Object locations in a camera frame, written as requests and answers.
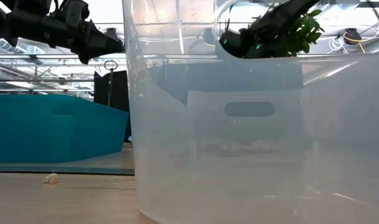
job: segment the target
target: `teal plastic box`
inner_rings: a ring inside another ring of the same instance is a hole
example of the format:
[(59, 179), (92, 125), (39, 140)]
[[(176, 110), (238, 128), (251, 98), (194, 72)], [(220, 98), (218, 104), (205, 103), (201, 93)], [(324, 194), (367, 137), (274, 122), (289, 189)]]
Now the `teal plastic box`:
[(128, 113), (65, 95), (0, 95), (0, 162), (68, 162), (123, 148)]

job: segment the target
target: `green plant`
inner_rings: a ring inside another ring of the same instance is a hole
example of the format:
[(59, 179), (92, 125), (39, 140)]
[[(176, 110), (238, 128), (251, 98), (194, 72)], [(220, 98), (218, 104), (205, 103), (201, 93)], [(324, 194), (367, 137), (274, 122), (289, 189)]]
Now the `green plant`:
[(286, 35), (275, 38), (274, 43), (279, 46), (279, 51), (273, 57), (296, 57), (299, 52), (309, 53), (309, 46), (316, 44), (317, 39), (325, 32), (315, 19), (321, 12), (317, 9), (302, 15)]

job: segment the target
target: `translucent plastic bin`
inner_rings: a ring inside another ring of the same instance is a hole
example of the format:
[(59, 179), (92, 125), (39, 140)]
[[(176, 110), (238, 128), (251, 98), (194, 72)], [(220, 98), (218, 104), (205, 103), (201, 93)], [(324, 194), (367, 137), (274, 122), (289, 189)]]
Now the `translucent plastic bin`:
[(190, 48), (219, 2), (123, 2), (145, 215), (379, 223), (379, 54), (219, 60)]

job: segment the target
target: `wooden table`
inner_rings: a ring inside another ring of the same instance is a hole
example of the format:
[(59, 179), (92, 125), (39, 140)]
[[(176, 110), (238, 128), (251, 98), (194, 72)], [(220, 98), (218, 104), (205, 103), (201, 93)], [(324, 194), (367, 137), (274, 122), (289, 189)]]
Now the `wooden table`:
[(138, 210), (135, 177), (0, 174), (0, 223), (157, 224)]

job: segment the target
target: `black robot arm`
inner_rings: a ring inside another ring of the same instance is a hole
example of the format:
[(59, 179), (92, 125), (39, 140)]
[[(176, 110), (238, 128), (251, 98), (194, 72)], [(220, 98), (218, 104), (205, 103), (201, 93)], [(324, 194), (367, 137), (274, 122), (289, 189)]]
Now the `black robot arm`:
[(52, 0), (0, 0), (11, 12), (0, 10), (0, 38), (16, 46), (18, 37), (70, 49), (87, 64), (91, 58), (122, 53), (124, 43), (100, 32), (83, 0), (64, 0), (49, 14)]
[(295, 21), (319, 0), (290, 0), (267, 12), (248, 29), (237, 34), (227, 30), (220, 38), (221, 46), (238, 58), (269, 58), (279, 49), (279, 36), (285, 35)]

